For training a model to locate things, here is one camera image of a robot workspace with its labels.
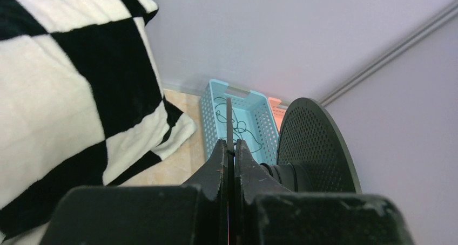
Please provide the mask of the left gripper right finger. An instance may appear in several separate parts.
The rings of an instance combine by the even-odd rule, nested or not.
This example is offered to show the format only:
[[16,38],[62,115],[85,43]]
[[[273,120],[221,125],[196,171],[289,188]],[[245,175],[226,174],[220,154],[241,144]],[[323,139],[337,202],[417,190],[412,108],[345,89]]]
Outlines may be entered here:
[[398,208],[384,196],[291,192],[238,140],[234,155],[235,244],[413,244]]

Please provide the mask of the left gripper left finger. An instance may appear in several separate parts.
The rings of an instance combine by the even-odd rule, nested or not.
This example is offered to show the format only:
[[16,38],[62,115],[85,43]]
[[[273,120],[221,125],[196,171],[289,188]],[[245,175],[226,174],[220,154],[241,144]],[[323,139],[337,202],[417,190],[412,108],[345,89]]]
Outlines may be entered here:
[[79,187],[59,202],[41,244],[226,244],[227,144],[177,186]]

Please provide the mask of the black cable spool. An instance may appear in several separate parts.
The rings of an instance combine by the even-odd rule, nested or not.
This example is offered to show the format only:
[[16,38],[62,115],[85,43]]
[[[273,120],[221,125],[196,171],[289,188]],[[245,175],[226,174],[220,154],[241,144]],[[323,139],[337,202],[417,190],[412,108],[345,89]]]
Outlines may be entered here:
[[[229,159],[232,180],[228,208],[229,244],[235,244],[236,143],[231,147]],[[298,98],[289,105],[279,133],[277,163],[258,164],[291,192],[361,193],[360,181],[340,130],[326,109],[310,98]]]

